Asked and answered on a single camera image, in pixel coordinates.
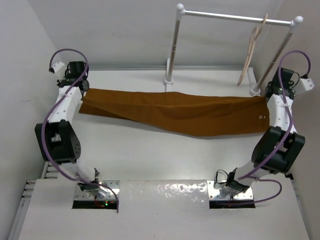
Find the brown trousers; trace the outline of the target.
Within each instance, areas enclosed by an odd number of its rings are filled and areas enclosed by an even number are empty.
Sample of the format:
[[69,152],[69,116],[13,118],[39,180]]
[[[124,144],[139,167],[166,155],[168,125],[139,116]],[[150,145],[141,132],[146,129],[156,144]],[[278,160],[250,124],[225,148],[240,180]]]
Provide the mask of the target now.
[[270,126],[265,97],[200,96],[180,92],[89,89],[81,114],[131,120],[193,137],[265,132]]

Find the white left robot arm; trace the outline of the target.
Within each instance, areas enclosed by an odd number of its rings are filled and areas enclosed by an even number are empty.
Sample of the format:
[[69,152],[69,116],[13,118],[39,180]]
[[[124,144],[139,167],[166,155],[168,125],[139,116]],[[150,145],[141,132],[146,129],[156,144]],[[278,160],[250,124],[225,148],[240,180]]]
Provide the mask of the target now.
[[81,159],[81,143],[72,126],[76,107],[90,87],[89,68],[84,61],[57,61],[49,70],[59,77],[58,96],[43,123],[34,128],[42,157],[61,175],[77,181],[81,191],[95,195],[99,172]]

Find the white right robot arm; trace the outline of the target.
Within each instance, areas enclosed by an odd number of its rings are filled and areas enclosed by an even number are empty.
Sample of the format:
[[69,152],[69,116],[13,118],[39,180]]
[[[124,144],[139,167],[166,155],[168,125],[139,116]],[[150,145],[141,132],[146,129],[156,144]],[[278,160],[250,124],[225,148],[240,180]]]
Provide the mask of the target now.
[[269,127],[255,146],[251,160],[228,174],[222,195],[233,197],[246,192],[254,181],[271,174],[286,174],[305,144],[293,121],[294,71],[278,68],[267,84],[265,97]]

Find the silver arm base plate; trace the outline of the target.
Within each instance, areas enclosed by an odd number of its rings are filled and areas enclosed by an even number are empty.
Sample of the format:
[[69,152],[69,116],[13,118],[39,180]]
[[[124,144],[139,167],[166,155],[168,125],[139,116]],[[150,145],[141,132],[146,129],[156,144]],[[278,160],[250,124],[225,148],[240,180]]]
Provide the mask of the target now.
[[245,192],[231,195],[224,189],[225,183],[219,184],[215,180],[207,181],[207,193],[210,209],[254,209],[255,199],[251,187]]

